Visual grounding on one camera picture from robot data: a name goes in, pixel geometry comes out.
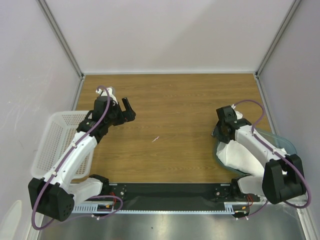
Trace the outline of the white towel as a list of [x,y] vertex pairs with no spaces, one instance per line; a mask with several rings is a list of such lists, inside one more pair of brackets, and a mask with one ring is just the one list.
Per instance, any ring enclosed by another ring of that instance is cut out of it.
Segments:
[[287,152],[270,144],[264,145],[258,140],[231,140],[229,143],[218,142],[213,154],[229,170],[262,178],[266,163],[280,160]]

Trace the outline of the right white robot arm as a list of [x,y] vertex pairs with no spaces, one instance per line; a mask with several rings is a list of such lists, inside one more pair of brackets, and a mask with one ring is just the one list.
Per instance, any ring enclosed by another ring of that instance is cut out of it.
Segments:
[[302,160],[266,140],[235,106],[216,110],[218,121],[211,135],[215,155],[226,168],[242,173],[232,179],[230,195],[242,201],[248,194],[278,204],[307,193]]

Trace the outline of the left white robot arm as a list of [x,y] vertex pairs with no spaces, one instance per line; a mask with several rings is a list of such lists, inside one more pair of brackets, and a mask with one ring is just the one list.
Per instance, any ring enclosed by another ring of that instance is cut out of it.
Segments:
[[98,96],[93,109],[79,123],[73,141],[57,163],[43,177],[31,179],[28,192],[33,219],[36,213],[40,213],[63,222],[71,215],[74,206],[94,197],[99,200],[109,197],[111,188],[106,177],[92,174],[82,183],[71,185],[71,181],[111,126],[135,120],[136,113],[129,100],[125,97],[122,103],[124,110],[115,97]]

